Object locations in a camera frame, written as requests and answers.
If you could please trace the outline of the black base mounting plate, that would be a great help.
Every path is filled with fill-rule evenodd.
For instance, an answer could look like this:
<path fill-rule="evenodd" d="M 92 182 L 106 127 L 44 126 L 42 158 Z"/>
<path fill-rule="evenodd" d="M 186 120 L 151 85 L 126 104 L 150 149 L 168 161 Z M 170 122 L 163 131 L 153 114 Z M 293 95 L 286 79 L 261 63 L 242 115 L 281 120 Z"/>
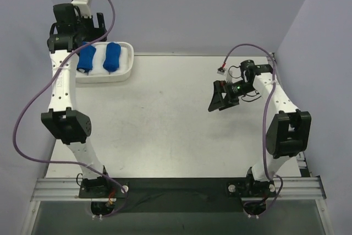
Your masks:
<path fill-rule="evenodd" d="M 123 213 L 223 213 L 246 210 L 263 213 L 267 199 L 276 196 L 273 182 L 247 178 L 121 178 L 114 184 L 88 185 L 78 197 L 90 199 L 95 215 Z"/>

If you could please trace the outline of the aluminium right side rail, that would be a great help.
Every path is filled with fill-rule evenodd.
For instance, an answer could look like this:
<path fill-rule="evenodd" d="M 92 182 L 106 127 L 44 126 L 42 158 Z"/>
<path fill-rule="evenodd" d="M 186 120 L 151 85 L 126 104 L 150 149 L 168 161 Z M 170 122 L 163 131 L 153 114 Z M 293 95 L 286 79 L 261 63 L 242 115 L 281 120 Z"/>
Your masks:
<path fill-rule="evenodd" d="M 268 63 L 275 71 L 275 80 L 271 81 L 267 89 L 270 97 L 266 112 L 268 169 L 276 172 L 282 167 L 284 160 L 294 160 L 297 162 L 300 175 L 309 177 L 311 173 L 304 151 L 308 144 L 311 116 L 294 105 L 281 86 L 274 53 L 268 57 Z"/>

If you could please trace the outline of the white plastic mesh basket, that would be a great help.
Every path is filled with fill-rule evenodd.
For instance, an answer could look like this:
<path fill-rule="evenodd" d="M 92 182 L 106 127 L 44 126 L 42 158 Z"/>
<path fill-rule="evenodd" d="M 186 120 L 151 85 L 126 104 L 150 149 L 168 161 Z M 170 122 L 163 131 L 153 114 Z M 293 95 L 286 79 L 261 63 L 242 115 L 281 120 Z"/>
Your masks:
<path fill-rule="evenodd" d="M 120 46 L 118 53 L 119 67 L 114 72 L 104 69 L 106 48 L 112 42 L 97 42 L 92 46 L 96 49 L 92 60 L 93 70 L 88 73 L 76 71 L 76 82 L 79 84 L 116 83 L 126 81 L 130 75 L 134 63 L 134 49 L 127 42 L 114 42 Z"/>

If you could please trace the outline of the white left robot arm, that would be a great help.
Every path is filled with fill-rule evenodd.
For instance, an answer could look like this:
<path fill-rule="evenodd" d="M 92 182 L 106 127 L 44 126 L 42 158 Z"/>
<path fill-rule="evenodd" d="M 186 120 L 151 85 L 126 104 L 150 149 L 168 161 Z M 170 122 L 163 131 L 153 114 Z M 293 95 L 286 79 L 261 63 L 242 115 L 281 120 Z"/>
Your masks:
<path fill-rule="evenodd" d="M 90 5 L 77 1 L 57 4 L 53 12 L 56 22 L 51 26 L 47 45 L 55 81 L 48 111 L 41 114 L 41 121 L 80 163 L 82 190 L 103 198 L 111 192 L 112 183 L 106 179 L 106 168 L 99 162 L 90 143 L 91 120 L 77 108 L 75 92 L 79 56 L 73 51 L 85 41 L 104 35 L 104 17 L 98 14 L 98 27 L 95 28 Z"/>

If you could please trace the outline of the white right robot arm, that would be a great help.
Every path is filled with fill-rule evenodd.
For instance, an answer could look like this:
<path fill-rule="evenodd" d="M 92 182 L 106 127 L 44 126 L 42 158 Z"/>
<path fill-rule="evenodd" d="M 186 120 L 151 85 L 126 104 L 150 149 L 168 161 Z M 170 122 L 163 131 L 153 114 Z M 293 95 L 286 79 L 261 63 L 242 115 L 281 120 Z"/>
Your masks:
<path fill-rule="evenodd" d="M 263 182 L 269 182 L 279 169 L 307 148 L 311 115 L 300 110 L 289 99 L 279 82 L 276 70 L 270 64 L 255 64 L 245 60 L 240 64 L 240 80 L 216 80 L 208 111 L 225 110 L 239 104 L 239 98 L 258 92 L 264 101 L 262 117 L 262 159 L 249 169 L 250 179 L 244 190 L 250 196 L 263 191 Z"/>

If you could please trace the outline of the aluminium front rail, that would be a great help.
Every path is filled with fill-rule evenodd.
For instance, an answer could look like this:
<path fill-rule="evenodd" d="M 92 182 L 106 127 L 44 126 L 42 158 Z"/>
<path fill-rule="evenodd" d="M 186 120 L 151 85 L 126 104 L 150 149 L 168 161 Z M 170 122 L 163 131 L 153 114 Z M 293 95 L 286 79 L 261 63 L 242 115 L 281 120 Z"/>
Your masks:
<path fill-rule="evenodd" d="M 321 200 L 326 198 L 319 177 L 284 177 L 279 200 Z M 43 178 L 36 181 L 31 201 L 76 201 L 79 186 L 74 178 Z"/>

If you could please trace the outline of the blue towel pile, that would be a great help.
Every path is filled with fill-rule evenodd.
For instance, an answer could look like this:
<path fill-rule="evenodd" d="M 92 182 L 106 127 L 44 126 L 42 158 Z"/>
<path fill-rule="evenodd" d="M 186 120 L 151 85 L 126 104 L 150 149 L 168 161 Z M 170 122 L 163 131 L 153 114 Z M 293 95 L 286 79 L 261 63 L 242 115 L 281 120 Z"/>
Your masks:
<path fill-rule="evenodd" d="M 120 53 L 121 46 L 118 43 L 110 42 L 107 44 L 103 68 L 109 73 L 118 70 Z"/>

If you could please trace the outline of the aluminium rail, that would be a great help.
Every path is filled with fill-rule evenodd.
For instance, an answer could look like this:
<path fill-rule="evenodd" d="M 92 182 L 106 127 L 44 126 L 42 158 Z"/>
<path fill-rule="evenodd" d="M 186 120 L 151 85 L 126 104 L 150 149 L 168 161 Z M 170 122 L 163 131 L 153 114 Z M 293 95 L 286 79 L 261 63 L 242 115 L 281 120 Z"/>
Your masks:
<path fill-rule="evenodd" d="M 268 57 L 268 63 L 275 71 L 275 80 L 271 81 L 267 89 L 270 97 L 266 112 L 268 169 L 276 172 L 282 167 L 284 160 L 294 160 L 297 162 L 300 175 L 309 177 L 311 173 L 304 151 L 308 144 L 311 116 L 294 105 L 281 86 L 274 53 Z"/>
<path fill-rule="evenodd" d="M 279 200 L 321 200 L 326 198 L 319 177 L 284 177 Z M 36 181 L 31 201 L 76 201 L 79 186 L 74 178 L 43 178 Z"/>

